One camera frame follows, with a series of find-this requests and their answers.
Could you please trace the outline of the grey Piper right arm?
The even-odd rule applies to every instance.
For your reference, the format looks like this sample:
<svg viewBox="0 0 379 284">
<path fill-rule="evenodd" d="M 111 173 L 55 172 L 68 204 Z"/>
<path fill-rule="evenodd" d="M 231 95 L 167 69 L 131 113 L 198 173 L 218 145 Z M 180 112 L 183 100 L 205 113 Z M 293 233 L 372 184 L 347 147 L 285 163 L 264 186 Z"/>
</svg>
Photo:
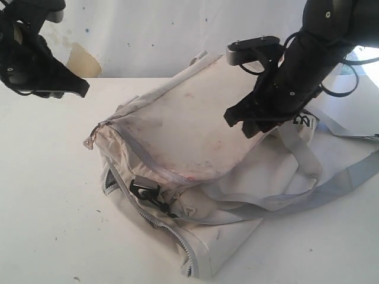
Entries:
<svg viewBox="0 0 379 284">
<path fill-rule="evenodd" d="M 361 64 L 346 58 L 357 46 L 378 47 L 377 1 L 307 1 L 301 28 L 284 42 L 263 36 L 227 46 L 228 64 L 244 69 L 259 62 L 263 71 L 224 119 L 230 127 L 241 123 L 245 137 L 252 138 L 297 117 L 327 92 L 323 81 L 337 65 Z"/>
</svg>

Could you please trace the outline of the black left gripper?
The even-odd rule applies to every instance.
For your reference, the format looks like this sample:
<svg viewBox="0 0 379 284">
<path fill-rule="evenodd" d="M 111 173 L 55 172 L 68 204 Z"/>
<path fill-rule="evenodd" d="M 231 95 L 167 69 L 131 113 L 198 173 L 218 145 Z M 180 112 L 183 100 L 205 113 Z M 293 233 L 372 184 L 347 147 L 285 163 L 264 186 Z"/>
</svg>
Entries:
<svg viewBox="0 0 379 284">
<path fill-rule="evenodd" d="M 1 1 L 1 81 L 21 96 L 84 98 L 89 83 L 56 60 L 40 30 L 65 1 Z"/>
</svg>

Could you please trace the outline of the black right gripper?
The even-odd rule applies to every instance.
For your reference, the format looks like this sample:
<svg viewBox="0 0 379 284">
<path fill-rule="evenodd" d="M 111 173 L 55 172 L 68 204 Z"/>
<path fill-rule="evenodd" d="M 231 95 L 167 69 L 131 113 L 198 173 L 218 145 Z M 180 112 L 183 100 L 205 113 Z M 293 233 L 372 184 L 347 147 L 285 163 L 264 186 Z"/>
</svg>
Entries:
<svg viewBox="0 0 379 284">
<path fill-rule="evenodd" d="M 319 85 L 297 89 L 274 72 L 248 72 L 257 76 L 249 100 L 242 99 L 226 109 L 223 115 L 230 127 L 243 122 L 242 132 L 246 138 L 252 138 L 260 132 L 268 133 L 295 118 L 320 93 Z"/>
</svg>

